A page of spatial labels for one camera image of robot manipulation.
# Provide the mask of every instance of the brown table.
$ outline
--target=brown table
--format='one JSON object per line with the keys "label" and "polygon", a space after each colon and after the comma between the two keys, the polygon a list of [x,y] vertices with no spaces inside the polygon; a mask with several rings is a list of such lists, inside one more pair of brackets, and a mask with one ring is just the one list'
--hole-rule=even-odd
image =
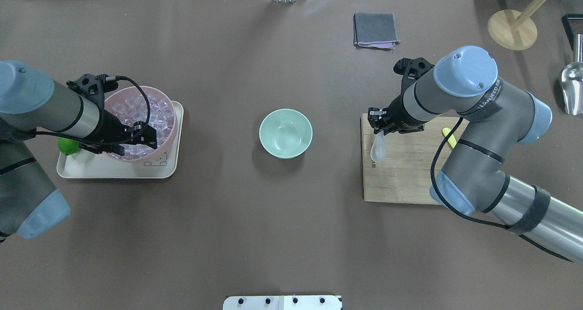
{"label": "brown table", "polygon": [[[60,82],[123,74],[186,109],[179,166],[162,181],[58,177],[56,140],[28,142],[71,216],[0,247],[0,308],[220,310],[227,295],[342,295],[347,310],[575,309],[583,270],[438,206],[365,203],[360,114],[399,92],[402,57],[435,63],[478,45],[500,74],[552,108],[550,130],[504,169],[583,208],[581,117],[558,89],[571,51],[550,0],[535,46],[487,34],[519,0],[0,0],[0,59]],[[352,15],[392,12],[395,51],[355,49]],[[308,151],[269,156],[263,117],[312,122]]]}

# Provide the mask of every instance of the green lime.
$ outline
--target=green lime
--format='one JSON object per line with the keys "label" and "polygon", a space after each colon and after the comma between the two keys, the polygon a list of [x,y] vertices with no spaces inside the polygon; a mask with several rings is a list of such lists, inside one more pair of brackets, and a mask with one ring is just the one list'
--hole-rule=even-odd
{"label": "green lime", "polygon": [[57,144],[59,145],[59,150],[65,153],[66,156],[70,156],[80,150],[79,142],[71,139],[59,137]]}

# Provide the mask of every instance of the wooden cutting board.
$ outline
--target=wooden cutting board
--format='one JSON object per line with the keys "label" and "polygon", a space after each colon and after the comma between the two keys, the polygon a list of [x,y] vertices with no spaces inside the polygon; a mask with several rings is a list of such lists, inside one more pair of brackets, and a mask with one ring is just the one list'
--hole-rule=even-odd
{"label": "wooden cutting board", "polygon": [[[387,158],[375,163],[370,158],[375,134],[367,121],[366,113],[360,119],[362,140],[364,200],[367,202],[437,204],[429,196],[431,178],[429,168],[437,147],[444,136],[444,127],[453,128],[457,117],[436,117],[425,124],[425,131],[409,134],[392,133],[385,136]],[[460,138],[468,125],[463,121],[454,133]],[[439,170],[450,156],[446,144],[435,166]]]}

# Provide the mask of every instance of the mint green bowl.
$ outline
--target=mint green bowl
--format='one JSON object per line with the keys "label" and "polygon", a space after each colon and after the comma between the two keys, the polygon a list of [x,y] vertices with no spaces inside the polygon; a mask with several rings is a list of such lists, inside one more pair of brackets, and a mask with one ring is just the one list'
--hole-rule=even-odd
{"label": "mint green bowl", "polygon": [[305,115],[296,110],[275,110],[261,122],[259,140],[274,157],[294,158],[310,146],[312,125]]}

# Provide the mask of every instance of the white mounting plate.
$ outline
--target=white mounting plate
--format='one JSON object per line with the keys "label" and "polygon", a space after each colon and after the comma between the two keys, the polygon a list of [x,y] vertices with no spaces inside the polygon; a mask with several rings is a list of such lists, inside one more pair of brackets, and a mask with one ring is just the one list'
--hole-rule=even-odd
{"label": "white mounting plate", "polygon": [[339,295],[228,297],[223,302],[223,310],[342,310],[342,297]]}
{"label": "white mounting plate", "polygon": [[172,147],[159,158],[148,161],[121,162],[105,154],[93,154],[81,150],[70,156],[60,153],[56,172],[63,178],[141,178],[163,179],[175,171],[179,159],[180,135],[182,133],[184,108],[181,103],[174,105],[178,131]]}

